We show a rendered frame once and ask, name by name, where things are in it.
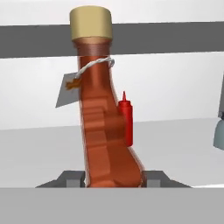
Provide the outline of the grey shaker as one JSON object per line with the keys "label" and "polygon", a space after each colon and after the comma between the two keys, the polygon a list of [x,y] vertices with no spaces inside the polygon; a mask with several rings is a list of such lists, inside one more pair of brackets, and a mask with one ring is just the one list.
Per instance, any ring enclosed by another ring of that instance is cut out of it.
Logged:
{"label": "grey shaker", "polygon": [[220,120],[215,128],[213,146],[224,151],[224,112],[221,113]]}

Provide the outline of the red squeeze bottle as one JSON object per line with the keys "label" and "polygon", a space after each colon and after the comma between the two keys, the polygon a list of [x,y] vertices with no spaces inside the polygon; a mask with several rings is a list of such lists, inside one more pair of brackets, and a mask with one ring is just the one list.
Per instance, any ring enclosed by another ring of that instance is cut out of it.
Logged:
{"label": "red squeeze bottle", "polygon": [[118,102],[119,111],[122,113],[125,121],[125,141],[130,147],[133,144],[133,107],[126,98],[126,93],[122,93],[122,99]]}

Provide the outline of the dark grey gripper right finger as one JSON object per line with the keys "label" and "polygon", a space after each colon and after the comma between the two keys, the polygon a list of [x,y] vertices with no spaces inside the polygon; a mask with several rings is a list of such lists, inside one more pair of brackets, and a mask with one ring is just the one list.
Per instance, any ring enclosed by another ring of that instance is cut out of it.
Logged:
{"label": "dark grey gripper right finger", "polygon": [[142,187],[182,188],[188,185],[170,179],[163,171],[143,171]]}

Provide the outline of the brown condiment bottle with cork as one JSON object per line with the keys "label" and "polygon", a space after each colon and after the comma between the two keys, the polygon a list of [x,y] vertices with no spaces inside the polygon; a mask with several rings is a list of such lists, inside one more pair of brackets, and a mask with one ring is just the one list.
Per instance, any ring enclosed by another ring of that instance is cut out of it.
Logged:
{"label": "brown condiment bottle with cork", "polygon": [[117,107],[110,58],[111,13],[86,5],[70,11],[80,78],[66,84],[80,90],[80,120],[88,187],[140,187],[143,167],[125,141],[125,120]]}

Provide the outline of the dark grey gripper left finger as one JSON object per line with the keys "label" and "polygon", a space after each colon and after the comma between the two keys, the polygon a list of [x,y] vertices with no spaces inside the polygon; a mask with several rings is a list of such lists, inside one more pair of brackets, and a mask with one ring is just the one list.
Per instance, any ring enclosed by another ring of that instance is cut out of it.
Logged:
{"label": "dark grey gripper left finger", "polygon": [[81,188],[85,186],[85,172],[84,171],[63,171],[57,179],[51,180],[38,188]]}

